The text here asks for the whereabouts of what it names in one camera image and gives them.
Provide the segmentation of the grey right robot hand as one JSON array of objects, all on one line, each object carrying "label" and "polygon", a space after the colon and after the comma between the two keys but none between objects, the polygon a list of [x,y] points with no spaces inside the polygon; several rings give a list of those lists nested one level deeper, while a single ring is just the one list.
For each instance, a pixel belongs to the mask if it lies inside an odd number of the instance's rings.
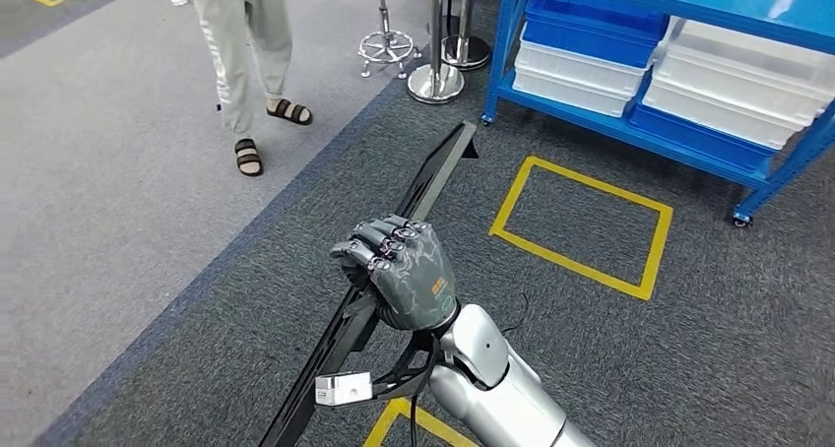
[{"label": "grey right robot hand", "polygon": [[431,224],[398,215],[360,222],[330,256],[346,273],[368,277],[378,316],[409,332],[434,330],[454,316],[456,279]]}]

